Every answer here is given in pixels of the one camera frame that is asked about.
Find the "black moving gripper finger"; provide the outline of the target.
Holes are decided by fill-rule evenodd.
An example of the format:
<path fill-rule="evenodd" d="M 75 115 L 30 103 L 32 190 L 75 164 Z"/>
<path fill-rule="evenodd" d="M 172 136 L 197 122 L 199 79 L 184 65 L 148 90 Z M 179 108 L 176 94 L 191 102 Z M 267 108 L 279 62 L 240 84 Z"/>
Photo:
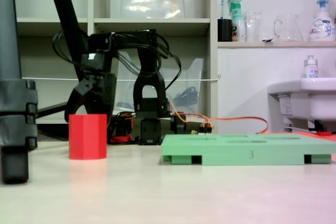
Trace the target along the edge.
<path fill-rule="evenodd" d="M 91 90 L 96 84 L 95 76 L 86 76 L 73 89 L 65 107 L 64 118 L 66 122 L 69 122 L 71 114 L 75 114 L 82 105 L 87 104 Z"/>

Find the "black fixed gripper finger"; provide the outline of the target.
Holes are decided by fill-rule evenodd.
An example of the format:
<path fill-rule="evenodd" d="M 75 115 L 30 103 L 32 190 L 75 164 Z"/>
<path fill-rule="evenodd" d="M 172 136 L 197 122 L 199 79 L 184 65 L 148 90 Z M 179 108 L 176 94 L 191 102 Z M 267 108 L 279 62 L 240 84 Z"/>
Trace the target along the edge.
<path fill-rule="evenodd" d="M 88 114 L 111 114 L 114 108 L 117 85 L 115 74 L 104 73 L 99 76 L 88 75 L 86 79 L 92 86 L 88 93 L 88 102 L 86 103 Z"/>

